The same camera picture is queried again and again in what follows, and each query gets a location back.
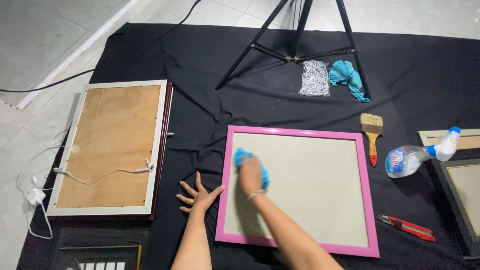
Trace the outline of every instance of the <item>tile floor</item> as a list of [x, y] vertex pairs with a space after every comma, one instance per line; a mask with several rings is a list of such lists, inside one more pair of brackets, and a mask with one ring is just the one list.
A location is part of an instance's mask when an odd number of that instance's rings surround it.
[[[421, 34], [480, 39], [480, 0], [344, 0], [354, 32]], [[127, 0], [0, 0], [0, 86], [36, 86]], [[195, 0], [141, 0], [117, 24], [177, 23]], [[279, 0], [203, 0], [186, 24], [260, 27]], [[286, 6], [270, 28], [293, 26]], [[315, 0], [307, 30], [343, 31], [335, 0]], [[95, 67], [106, 37], [98, 40], [57, 80]], [[72, 120], [90, 75], [42, 91], [24, 111], [0, 103], [0, 269], [15, 269], [32, 210], [24, 194], [53, 162], [55, 146]], [[24, 95], [0, 94], [18, 103]]]

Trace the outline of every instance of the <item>hand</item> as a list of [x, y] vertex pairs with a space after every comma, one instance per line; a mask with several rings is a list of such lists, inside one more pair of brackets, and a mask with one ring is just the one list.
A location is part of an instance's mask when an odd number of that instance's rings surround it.
[[262, 189], [262, 169], [256, 156], [250, 160], [242, 157], [239, 182], [247, 196]]
[[[202, 183], [200, 183], [200, 173], [197, 172], [197, 176], [195, 179], [195, 185], [197, 186], [198, 192], [196, 192], [193, 188], [189, 187], [187, 183], [184, 181], [180, 181], [180, 185], [190, 194], [193, 199], [194, 203], [192, 208], [186, 208], [184, 206], [180, 207], [180, 210], [182, 210], [185, 213], [190, 213], [194, 209], [198, 209], [199, 211], [202, 211], [205, 213], [207, 209], [212, 205], [213, 201], [215, 198], [222, 193], [222, 191], [225, 189], [224, 185], [221, 185], [217, 187], [214, 191], [211, 193], [208, 193], [207, 190], [204, 188]], [[181, 194], [177, 194], [177, 198], [186, 203], [191, 205], [192, 199], [189, 199]]]

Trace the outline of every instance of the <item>paint brush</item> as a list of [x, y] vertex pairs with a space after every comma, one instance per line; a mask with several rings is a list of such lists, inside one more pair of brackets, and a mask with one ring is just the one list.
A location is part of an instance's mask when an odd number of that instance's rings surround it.
[[378, 116], [369, 113], [362, 113], [360, 116], [361, 131], [367, 136], [370, 142], [368, 158], [370, 164], [375, 167], [377, 165], [377, 146], [375, 142], [378, 135], [382, 134], [384, 120]]

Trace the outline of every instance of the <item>black cloth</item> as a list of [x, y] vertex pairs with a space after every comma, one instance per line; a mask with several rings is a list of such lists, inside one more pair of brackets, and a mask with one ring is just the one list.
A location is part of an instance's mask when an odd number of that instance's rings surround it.
[[[172, 26], [124, 25], [109, 37], [90, 80], [168, 79], [174, 84], [168, 131], [175, 135], [167, 140], [156, 219], [150, 227], [148, 265], [152, 269], [169, 269], [186, 225], [187, 215], [179, 210], [181, 203], [175, 198], [177, 193], [184, 194], [179, 181], [192, 185], [194, 172], [199, 171], [208, 190], [220, 185], [228, 125], [360, 132], [360, 114], [364, 112], [384, 120], [384, 134], [377, 140], [378, 166], [367, 166], [374, 214], [429, 228], [436, 242], [376, 221], [380, 258], [334, 258], [346, 269], [472, 267], [471, 262], [462, 260], [449, 207], [434, 190], [425, 167], [412, 176], [392, 180], [385, 173], [383, 160], [393, 148], [420, 145], [419, 130], [479, 127], [480, 41], [355, 33], [372, 94], [372, 102], [365, 104], [346, 86], [330, 87], [329, 98], [300, 96], [296, 93], [302, 67], [256, 51], [251, 51], [233, 78], [216, 91], [215, 85], [258, 29], [181, 25], [153, 42]], [[283, 53], [291, 38], [288, 30], [268, 29], [259, 42]], [[312, 54], [347, 45], [345, 33], [305, 31], [298, 52]], [[330, 65], [336, 60], [354, 62], [352, 56], [323, 59]], [[215, 242], [217, 210], [218, 199], [205, 218], [214, 269], [285, 269], [274, 248]], [[34, 228], [44, 230], [39, 225], [44, 222], [41, 215], [37, 210]], [[32, 262], [44, 269], [53, 245], [29, 235], [19, 269], [42, 269], [33, 267]]]

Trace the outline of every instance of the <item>clear plastic bag with white string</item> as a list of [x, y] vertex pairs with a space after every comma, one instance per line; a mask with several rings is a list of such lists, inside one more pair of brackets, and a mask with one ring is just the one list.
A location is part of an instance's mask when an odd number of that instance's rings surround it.
[[303, 76], [299, 95], [329, 97], [328, 63], [311, 60], [303, 63]]

